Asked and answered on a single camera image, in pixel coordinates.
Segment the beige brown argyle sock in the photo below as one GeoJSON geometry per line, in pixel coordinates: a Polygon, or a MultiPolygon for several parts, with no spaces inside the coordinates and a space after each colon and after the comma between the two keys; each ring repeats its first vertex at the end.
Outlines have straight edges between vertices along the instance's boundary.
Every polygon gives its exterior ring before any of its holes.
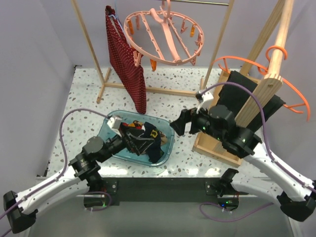
{"type": "Polygon", "coordinates": [[[162,147],[163,145],[165,145],[168,142],[168,138],[167,136],[163,133],[163,132],[159,132],[160,134],[160,146],[162,147]]]}

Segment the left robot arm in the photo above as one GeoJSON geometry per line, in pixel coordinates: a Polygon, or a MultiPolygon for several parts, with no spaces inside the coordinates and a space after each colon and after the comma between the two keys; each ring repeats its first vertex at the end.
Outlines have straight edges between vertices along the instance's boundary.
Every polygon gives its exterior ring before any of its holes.
{"type": "Polygon", "coordinates": [[[3,196],[4,214],[1,217],[7,217],[12,233],[17,234],[31,227],[42,204],[75,184],[84,182],[90,193],[100,192],[100,163],[124,149],[141,155],[155,141],[152,137],[145,137],[140,129],[124,127],[120,132],[120,135],[107,141],[99,136],[91,137],[81,152],[55,175],[24,191],[7,192],[3,196]]]}

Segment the black multicolour argyle sock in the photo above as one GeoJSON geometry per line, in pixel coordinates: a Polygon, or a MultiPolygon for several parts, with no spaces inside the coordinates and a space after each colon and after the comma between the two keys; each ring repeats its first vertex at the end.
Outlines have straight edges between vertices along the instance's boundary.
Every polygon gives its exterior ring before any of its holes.
{"type": "Polygon", "coordinates": [[[125,132],[127,132],[127,131],[132,132],[132,131],[140,130],[142,133],[144,133],[145,127],[144,127],[143,122],[134,120],[131,123],[122,122],[121,126],[120,126],[120,130],[125,131],[125,132]]]}

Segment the pink round clip hanger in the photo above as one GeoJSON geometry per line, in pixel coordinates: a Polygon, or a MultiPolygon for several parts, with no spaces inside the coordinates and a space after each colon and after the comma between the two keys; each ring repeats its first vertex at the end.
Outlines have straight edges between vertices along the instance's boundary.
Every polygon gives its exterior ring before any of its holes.
{"type": "Polygon", "coordinates": [[[193,66],[204,46],[204,32],[201,26],[191,17],[171,10],[171,1],[163,0],[159,10],[141,10],[129,14],[123,24],[127,42],[132,48],[134,65],[140,66],[142,57],[150,59],[152,70],[157,63],[180,66],[187,63],[193,66]],[[154,53],[144,49],[134,40],[137,30],[144,27],[144,35],[154,47],[154,53]],[[190,52],[185,45],[182,34],[190,31],[189,36],[196,36],[196,49],[190,52]]]}

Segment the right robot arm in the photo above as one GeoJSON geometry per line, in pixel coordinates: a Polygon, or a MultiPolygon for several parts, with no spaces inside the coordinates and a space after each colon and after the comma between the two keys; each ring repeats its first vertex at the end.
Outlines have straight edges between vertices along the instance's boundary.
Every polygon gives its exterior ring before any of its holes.
{"type": "Polygon", "coordinates": [[[229,168],[212,185],[220,196],[233,191],[256,195],[277,205],[285,215],[299,222],[313,214],[316,208],[315,181],[273,156],[259,136],[236,124],[234,114],[224,105],[209,110],[183,109],[170,127],[182,136],[187,123],[191,123],[190,134],[203,132],[216,138],[229,153],[252,164],[271,179],[271,182],[261,181],[229,168]]]}

